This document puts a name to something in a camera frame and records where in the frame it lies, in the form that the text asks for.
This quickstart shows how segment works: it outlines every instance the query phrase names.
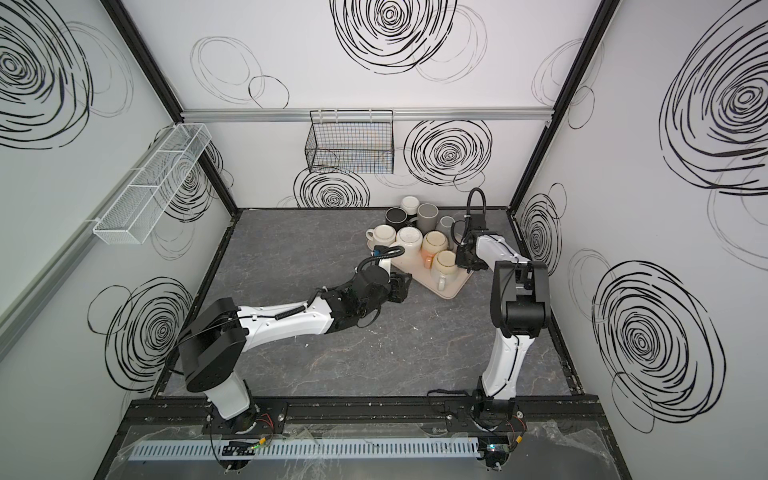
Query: white mug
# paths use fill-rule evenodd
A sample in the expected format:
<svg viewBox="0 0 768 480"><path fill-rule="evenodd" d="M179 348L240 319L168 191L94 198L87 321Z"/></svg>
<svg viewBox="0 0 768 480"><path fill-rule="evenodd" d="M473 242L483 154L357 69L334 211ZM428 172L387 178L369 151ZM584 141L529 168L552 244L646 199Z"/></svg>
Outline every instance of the white mug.
<svg viewBox="0 0 768 480"><path fill-rule="evenodd" d="M422 249L422 233L415 227L403 227L397 233L397 240L391 247L401 246L406 249L402 255L403 258L419 258L419 251Z"/></svg>
<svg viewBox="0 0 768 480"><path fill-rule="evenodd" d="M451 250L443 250L435 255L429 275L432 277L432 281L435 282L438 291L442 292L445 290L445 286L456 280L458 276L456 254Z"/></svg>
<svg viewBox="0 0 768 480"><path fill-rule="evenodd" d="M411 196L403 197L400 200L400 208L405 210L409 217L413 217L419 211L419 199Z"/></svg>
<svg viewBox="0 0 768 480"><path fill-rule="evenodd" d="M432 261L435 258L435 255L447 249L448 237L442 232L428 232L422 241L422 260L424 260L424 268L427 270L432 268Z"/></svg>
<svg viewBox="0 0 768 480"><path fill-rule="evenodd" d="M389 225L379 225L376 228L366 230L368 239L368 249L372 250L375 245L389 247L395 243L395 229Z"/></svg>

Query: table surface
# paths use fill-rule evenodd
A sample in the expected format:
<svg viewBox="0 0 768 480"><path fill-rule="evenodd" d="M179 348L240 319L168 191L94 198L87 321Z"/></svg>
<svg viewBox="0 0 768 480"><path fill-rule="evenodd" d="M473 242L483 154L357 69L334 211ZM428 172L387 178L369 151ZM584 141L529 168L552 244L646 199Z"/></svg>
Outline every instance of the table surface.
<svg viewBox="0 0 768 480"><path fill-rule="evenodd" d="M463 212L440 214L459 219ZM489 210L487 219L488 228L516 247L503 210ZM369 255L365 230L383 220L383 210L246 210L204 307L226 296L242 306L280 305L306 299L314 287L343 283ZM444 300L413 282L408 299L386 303L368 328L267 343L243 353L235 370L255 396L472 391L493 347L491 285L490 270L475 272L454 299ZM200 395L187 392L176 375L164 394ZM547 330L541 331L525 357L518 394L570 394Z"/></svg>

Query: aluminum rail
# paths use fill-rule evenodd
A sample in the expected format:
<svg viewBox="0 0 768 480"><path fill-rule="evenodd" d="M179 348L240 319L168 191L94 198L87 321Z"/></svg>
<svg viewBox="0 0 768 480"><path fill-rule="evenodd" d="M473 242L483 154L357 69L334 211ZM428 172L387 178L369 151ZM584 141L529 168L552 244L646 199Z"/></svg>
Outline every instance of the aluminum rail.
<svg viewBox="0 0 768 480"><path fill-rule="evenodd" d="M185 110L188 123L310 121L310 112L323 112L323 121L424 121L424 120L540 120L549 121L551 107L456 108L226 108Z"/></svg>
<svg viewBox="0 0 768 480"><path fill-rule="evenodd" d="M174 130L167 129L141 155L134 167L125 173L112 191L93 210L91 219L100 217L120 197L133 179L135 171L163 144L172 131ZM0 313L0 362L96 243L101 243L101 240L94 235L93 224L91 221L83 222L5 312Z"/></svg>

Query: black wire basket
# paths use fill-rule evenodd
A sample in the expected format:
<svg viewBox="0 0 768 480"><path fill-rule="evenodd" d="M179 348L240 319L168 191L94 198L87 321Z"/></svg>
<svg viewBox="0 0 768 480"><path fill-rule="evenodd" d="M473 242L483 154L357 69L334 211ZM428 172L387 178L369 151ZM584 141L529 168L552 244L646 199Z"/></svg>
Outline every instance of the black wire basket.
<svg viewBox="0 0 768 480"><path fill-rule="evenodd" d="M393 113L311 111L312 126L304 146L310 172L318 167L337 167L356 174L391 174L395 169Z"/></svg>

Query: white mesh basket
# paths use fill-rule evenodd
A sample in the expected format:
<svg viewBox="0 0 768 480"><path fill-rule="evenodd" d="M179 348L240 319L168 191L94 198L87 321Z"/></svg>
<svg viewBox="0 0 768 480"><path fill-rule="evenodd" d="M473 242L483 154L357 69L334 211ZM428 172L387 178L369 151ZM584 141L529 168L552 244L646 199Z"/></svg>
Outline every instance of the white mesh basket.
<svg viewBox="0 0 768 480"><path fill-rule="evenodd" d="M96 223L104 242L143 243L210 142L204 124L178 124Z"/></svg>

